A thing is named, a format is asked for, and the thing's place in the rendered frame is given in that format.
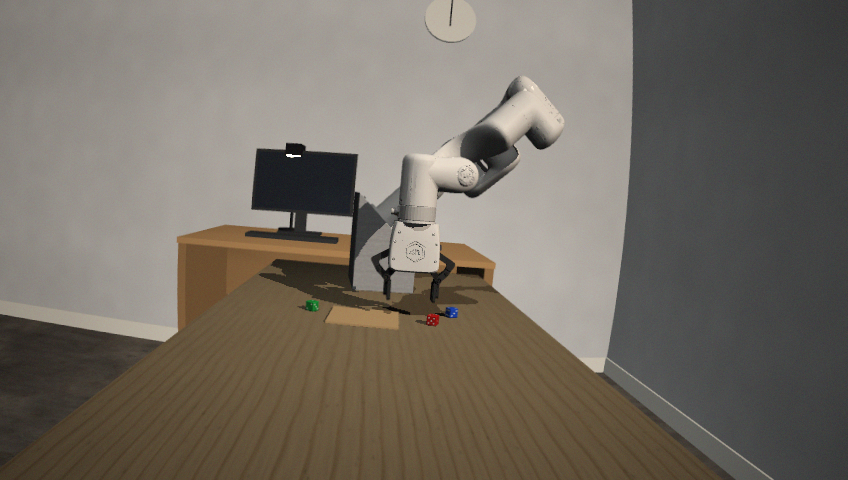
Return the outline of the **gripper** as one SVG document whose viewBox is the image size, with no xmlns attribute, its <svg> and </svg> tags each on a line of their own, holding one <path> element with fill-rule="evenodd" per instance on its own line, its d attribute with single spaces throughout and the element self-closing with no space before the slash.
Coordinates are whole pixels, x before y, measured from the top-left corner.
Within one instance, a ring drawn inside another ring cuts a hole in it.
<svg viewBox="0 0 848 480">
<path fill-rule="evenodd" d="M 389 268 L 385 271 L 379 261 L 387 256 Z M 446 264 L 440 274 L 437 273 L 439 260 Z M 387 295 L 386 300 L 390 299 L 390 277 L 395 271 L 432 273 L 434 279 L 431 282 L 430 300 L 435 303 L 435 298 L 439 295 L 439 284 L 455 267 L 453 261 L 440 253 L 439 224 L 435 221 L 412 221 L 399 218 L 394 221 L 389 248 L 372 256 L 371 261 L 384 279 L 383 295 Z"/>
</svg>

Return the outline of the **tan flat mat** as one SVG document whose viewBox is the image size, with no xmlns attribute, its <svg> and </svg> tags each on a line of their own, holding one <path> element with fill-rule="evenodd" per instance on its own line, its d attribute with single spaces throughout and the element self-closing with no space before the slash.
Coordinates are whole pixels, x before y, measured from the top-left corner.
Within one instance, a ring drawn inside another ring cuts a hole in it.
<svg viewBox="0 0 848 480">
<path fill-rule="evenodd" d="M 399 330 L 399 312 L 333 306 L 325 323 Z"/>
</svg>

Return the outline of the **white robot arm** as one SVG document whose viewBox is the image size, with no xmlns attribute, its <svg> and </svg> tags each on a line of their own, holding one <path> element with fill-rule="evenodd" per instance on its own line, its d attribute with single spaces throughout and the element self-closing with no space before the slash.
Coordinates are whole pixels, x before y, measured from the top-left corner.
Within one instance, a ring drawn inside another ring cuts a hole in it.
<svg viewBox="0 0 848 480">
<path fill-rule="evenodd" d="M 514 144 L 522 136 L 543 150 L 559 138 L 564 124 L 564 118 L 537 85 L 519 76 L 495 109 L 445 142 L 434 156 L 407 154 L 401 186 L 377 207 L 371 206 L 391 228 L 398 218 L 434 222 L 437 199 L 444 192 L 478 197 L 517 166 L 521 155 Z"/>
</svg>

